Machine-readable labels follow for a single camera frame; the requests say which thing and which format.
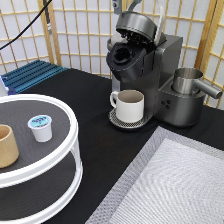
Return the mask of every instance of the wire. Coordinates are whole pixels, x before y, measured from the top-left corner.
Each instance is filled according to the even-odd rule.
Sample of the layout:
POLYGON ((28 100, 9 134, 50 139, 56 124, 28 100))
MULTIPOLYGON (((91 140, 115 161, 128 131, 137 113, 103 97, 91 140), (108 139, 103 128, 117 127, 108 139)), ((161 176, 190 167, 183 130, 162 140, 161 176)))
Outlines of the wire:
POLYGON ((47 2, 47 4, 41 9, 41 11, 37 14, 37 16, 32 20, 32 22, 17 36, 15 37, 13 40, 11 40, 9 43, 7 43, 6 45, 2 46, 0 48, 0 50, 4 49, 5 47, 7 47, 8 45, 10 45, 11 43, 13 43, 14 41, 16 41, 19 37, 21 37, 29 28, 30 26, 38 19, 38 17, 41 15, 41 13, 47 8, 47 6, 52 2, 52 0, 49 0, 47 2))

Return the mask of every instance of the coffee maker drip tray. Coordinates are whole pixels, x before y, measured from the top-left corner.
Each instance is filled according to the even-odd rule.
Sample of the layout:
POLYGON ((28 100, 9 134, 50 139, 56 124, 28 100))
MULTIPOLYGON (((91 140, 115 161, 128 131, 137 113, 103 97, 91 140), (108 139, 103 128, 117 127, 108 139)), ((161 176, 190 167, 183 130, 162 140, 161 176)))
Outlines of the coffee maker drip tray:
POLYGON ((143 118, 140 121, 137 121, 135 123, 125 123, 123 121, 120 121, 116 117, 116 110, 113 109, 109 113, 109 120, 110 122, 117 128, 126 130, 126 131, 134 131, 136 129, 142 128, 145 124, 148 123, 148 121, 152 118, 151 114, 145 113, 143 118))

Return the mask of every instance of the mesh mat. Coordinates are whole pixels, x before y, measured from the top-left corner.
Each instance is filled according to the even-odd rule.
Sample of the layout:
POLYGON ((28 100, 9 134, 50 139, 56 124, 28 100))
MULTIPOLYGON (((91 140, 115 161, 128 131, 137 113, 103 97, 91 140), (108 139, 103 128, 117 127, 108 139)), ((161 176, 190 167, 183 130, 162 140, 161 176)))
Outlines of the mesh mat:
POLYGON ((115 183, 114 187, 98 206, 96 211, 87 220, 86 224, 109 223, 112 215, 117 210, 118 206, 165 138, 204 152, 208 155, 224 159, 224 153, 220 150, 158 127, 136 158, 130 163, 125 172, 115 183))
POLYGON ((0 104, 0 124, 12 128, 20 153, 15 163, 0 169, 0 174, 23 168, 46 157, 61 145, 70 130, 69 118, 61 108, 37 100, 0 104), (38 143, 27 126, 29 119, 37 115, 49 115, 52 118, 53 137, 48 142, 38 143))
POLYGON ((165 139, 111 224, 223 223, 224 161, 165 139))

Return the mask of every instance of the tan cup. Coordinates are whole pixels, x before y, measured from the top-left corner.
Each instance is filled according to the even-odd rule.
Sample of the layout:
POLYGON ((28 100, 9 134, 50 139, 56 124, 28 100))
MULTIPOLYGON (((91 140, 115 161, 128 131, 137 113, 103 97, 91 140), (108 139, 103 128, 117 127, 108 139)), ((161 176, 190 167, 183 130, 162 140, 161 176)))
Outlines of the tan cup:
POLYGON ((14 163, 19 156, 16 140, 12 128, 0 125, 0 168, 14 163))

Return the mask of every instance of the black table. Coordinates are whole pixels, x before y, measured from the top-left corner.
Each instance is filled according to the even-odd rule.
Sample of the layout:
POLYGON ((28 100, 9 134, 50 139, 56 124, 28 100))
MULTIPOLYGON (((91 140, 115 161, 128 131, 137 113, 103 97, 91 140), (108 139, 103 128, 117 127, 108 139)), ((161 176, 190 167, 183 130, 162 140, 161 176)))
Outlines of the black table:
POLYGON ((83 179, 71 202, 48 224, 85 223, 158 126, 224 150, 224 111, 203 107, 191 128, 175 128, 152 120, 136 132, 115 129, 108 120, 111 80, 75 69, 64 71, 24 91, 58 98, 79 123, 83 179))

